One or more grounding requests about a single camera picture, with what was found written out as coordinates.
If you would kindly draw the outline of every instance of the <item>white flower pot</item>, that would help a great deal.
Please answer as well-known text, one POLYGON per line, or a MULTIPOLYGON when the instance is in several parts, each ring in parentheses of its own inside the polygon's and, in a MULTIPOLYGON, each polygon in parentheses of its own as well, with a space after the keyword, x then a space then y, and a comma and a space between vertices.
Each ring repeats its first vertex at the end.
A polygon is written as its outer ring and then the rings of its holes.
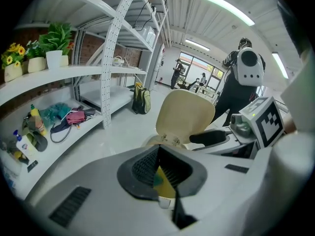
POLYGON ((21 65, 15 67, 14 64, 8 65, 4 70, 4 81, 8 82, 14 80, 17 77, 22 76, 22 67, 21 65))
POLYGON ((67 66, 67 65, 69 65, 68 55, 62 55, 61 56, 60 66, 67 66))
POLYGON ((60 67, 62 51, 46 52, 48 69, 56 69, 60 67))
POLYGON ((29 60, 29 73, 39 72, 45 69, 45 59, 43 57, 29 60))

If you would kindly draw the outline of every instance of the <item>beige seat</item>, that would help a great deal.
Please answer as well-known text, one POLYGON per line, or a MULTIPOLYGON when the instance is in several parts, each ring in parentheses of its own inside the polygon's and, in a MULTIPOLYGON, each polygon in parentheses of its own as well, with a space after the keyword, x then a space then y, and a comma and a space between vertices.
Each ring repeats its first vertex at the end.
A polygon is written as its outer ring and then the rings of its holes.
POLYGON ((188 90, 174 90, 167 95, 159 112, 158 135, 150 137, 145 145, 186 148, 184 144, 190 143, 190 135, 204 131, 214 115, 215 107, 210 101, 188 90))

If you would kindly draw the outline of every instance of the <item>window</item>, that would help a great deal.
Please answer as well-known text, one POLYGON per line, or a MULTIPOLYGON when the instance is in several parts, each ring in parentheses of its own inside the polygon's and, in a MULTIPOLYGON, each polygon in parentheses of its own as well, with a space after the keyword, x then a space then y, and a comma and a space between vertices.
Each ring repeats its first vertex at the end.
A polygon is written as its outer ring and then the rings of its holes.
POLYGON ((224 75, 223 71, 186 53, 180 53, 179 59, 186 68, 185 74, 181 76, 182 82, 185 80, 187 83, 193 83, 196 78, 201 79, 202 73, 205 73, 206 84, 204 86, 214 91, 217 90, 224 75))
POLYGON ((217 77, 218 79, 221 80, 221 79, 222 79, 222 76, 223 76, 223 72, 222 72, 221 70, 215 68, 215 69, 213 70, 212 76, 215 76, 215 77, 217 77))
POLYGON ((190 56, 186 53, 181 53, 179 56, 179 59, 181 60, 183 65, 190 65, 193 59, 193 56, 190 56))

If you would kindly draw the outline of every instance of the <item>metal shelving unit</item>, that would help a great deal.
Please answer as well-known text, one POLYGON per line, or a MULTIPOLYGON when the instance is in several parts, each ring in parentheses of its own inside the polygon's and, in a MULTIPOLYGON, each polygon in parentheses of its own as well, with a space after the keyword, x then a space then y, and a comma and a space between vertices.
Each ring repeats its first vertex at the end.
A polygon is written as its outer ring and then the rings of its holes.
MULTIPOLYGON (((113 7, 107 2, 109 0, 35 0, 17 27, 19 29, 32 26, 47 27, 50 22, 55 21, 71 23, 76 31, 72 55, 73 65, 26 74, 4 84, 0 88, 0 105, 30 89, 67 78, 71 78, 74 99, 70 99, 66 103, 70 107, 84 105, 81 102, 79 87, 82 78, 88 75, 100 75, 100 89, 90 93, 90 99, 88 95, 85 95, 87 101, 93 101, 100 107, 100 112, 97 112, 94 118, 83 123, 79 130, 73 129, 67 139, 59 144, 54 144, 47 137, 48 147, 44 152, 38 154, 38 165, 29 173, 27 166, 23 166, 15 183, 16 195, 21 199, 26 198, 41 176, 72 144, 100 122, 104 128, 108 127, 111 124, 111 114, 132 100, 133 93, 128 88, 110 87, 111 73, 139 74, 144 81, 146 79, 146 69, 149 67, 151 59, 147 68, 143 70, 128 66, 114 67, 112 59, 115 46, 119 44, 128 48, 141 49, 150 53, 152 57, 167 12, 159 24, 155 17, 150 20, 150 25, 156 30, 156 38, 151 47, 130 24, 133 14, 137 15, 137 11, 140 13, 146 0, 116 0, 116 4, 112 4, 113 7), (105 39, 105 42, 94 53, 87 65, 80 66, 78 65, 80 50, 85 34, 98 36, 105 39)), ((148 16, 150 13, 149 16, 151 16, 149 3, 145 8, 145 15, 148 16)))

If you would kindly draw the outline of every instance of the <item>white floor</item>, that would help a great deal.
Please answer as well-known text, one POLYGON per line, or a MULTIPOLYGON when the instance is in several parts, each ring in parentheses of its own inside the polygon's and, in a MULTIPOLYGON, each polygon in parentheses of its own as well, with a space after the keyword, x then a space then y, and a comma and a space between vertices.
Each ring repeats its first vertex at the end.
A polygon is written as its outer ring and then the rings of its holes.
MULTIPOLYGON (((53 164, 33 188, 27 202, 35 205, 49 189, 94 160, 142 146, 149 136, 157 134, 158 113, 171 91, 167 86, 155 85, 151 91, 151 110, 146 115, 135 115, 130 103, 112 115, 110 128, 104 130, 102 124, 96 126, 53 164)), ((226 114, 207 129, 221 127, 225 118, 226 114)))

